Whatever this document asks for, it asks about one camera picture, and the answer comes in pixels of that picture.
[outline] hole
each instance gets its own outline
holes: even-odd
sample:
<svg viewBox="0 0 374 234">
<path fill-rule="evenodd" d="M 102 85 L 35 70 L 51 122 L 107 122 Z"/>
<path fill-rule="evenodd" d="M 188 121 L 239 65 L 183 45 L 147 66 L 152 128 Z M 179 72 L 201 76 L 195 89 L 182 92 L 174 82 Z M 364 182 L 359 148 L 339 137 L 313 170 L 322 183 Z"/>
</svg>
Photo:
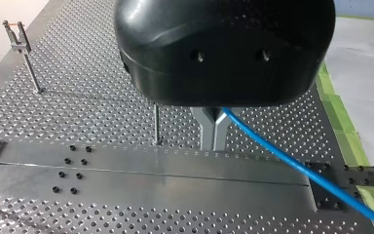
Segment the hole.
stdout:
<svg viewBox="0 0 374 234">
<path fill-rule="evenodd" d="M 190 59 L 193 61 L 203 62 L 205 60 L 205 53 L 195 50 L 190 54 Z"/>
</svg>

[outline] metal rod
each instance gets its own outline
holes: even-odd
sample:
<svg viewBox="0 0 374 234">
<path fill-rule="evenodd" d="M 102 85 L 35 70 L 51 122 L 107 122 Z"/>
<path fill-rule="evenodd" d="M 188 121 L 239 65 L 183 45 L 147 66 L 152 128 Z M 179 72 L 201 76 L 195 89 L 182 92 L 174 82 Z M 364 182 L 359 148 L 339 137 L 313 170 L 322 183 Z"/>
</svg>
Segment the metal rod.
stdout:
<svg viewBox="0 0 374 234">
<path fill-rule="evenodd" d="M 160 140 L 160 116 L 159 116 L 159 106 L 157 103 L 154 103 L 154 120 L 155 120 L 155 140 L 156 140 L 156 145 L 161 144 Z"/>
<path fill-rule="evenodd" d="M 32 83 L 33 85 L 35 86 L 35 92 L 37 94 L 41 94 L 42 93 L 42 90 L 41 88 L 39 87 L 39 84 L 38 84 L 38 80 L 36 79 L 36 76 L 35 76 L 35 73 L 32 69 L 32 65 L 31 65 L 31 62 L 29 61 L 29 57 L 28 55 L 26 54 L 22 54 L 23 55 L 23 58 L 25 59 L 25 62 L 26 62 L 26 67 L 28 68 L 29 70 L 29 74 L 31 75 L 31 79 L 32 79 Z"/>
</svg>

